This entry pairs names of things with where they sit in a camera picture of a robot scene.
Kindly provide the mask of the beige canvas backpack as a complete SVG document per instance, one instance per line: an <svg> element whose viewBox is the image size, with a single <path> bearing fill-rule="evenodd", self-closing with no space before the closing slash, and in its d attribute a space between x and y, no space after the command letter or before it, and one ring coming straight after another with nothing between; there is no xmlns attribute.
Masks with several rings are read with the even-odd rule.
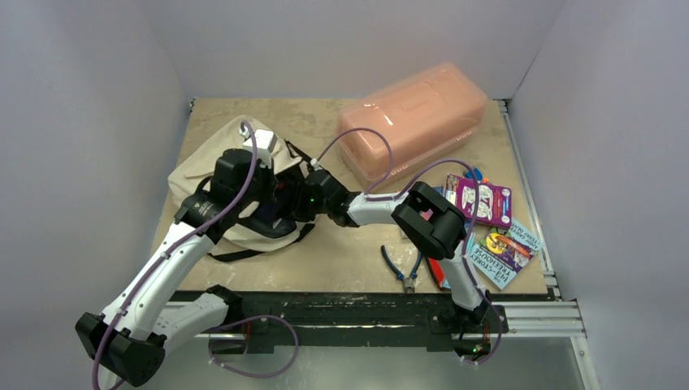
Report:
<svg viewBox="0 0 689 390"><path fill-rule="evenodd" d="M296 219L311 157L248 115L223 125L168 176L176 221L206 222L210 257L236 262L304 240L315 217Z"/></svg>

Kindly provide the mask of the dark blue shiny book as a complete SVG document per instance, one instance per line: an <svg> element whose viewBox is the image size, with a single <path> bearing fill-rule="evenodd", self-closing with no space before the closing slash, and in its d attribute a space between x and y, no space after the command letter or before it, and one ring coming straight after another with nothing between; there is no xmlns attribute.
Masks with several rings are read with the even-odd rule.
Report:
<svg viewBox="0 0 689 390"><path fill-rule="evenodd" d="M249 222L251 228L264 236L283 236L296 230L297 223L291 218L296 191L296 183L279 182L274 197L261 203L252 213Z"/></svg>

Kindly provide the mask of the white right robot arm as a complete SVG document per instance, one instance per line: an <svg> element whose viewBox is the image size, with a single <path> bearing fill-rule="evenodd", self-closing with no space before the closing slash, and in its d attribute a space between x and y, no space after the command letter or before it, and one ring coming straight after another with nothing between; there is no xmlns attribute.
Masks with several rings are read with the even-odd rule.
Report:
<svg viewBox="0 0 689 390"><path fill-rule="evenodd" d="M316 215L326 215L343 228L398 226L422 256L439 262L458 324L474 331L487 322L491 301L468 258L466 217L428 184L418 181L401 193L369 198L319 169L297 185L291 211L293 219L304 222Z"/></svg>

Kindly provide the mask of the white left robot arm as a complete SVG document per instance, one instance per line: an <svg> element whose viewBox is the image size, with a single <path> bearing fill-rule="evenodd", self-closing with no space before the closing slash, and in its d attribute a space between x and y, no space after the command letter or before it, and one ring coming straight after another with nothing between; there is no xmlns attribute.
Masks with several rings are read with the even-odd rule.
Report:
<svg viewBox="0 0 689 390"><path fill-rule="evenodd" d="M264 147L224 151L212 174L180 203L162 244L134 280L100 313L81 315L76 333L93 359L93 388L141 386L186 340L214 327L233 332L241 325L241 298L219 285L178 310L163 310L191 269L240 222L244 210L272 196L272 165Z"/></svg>

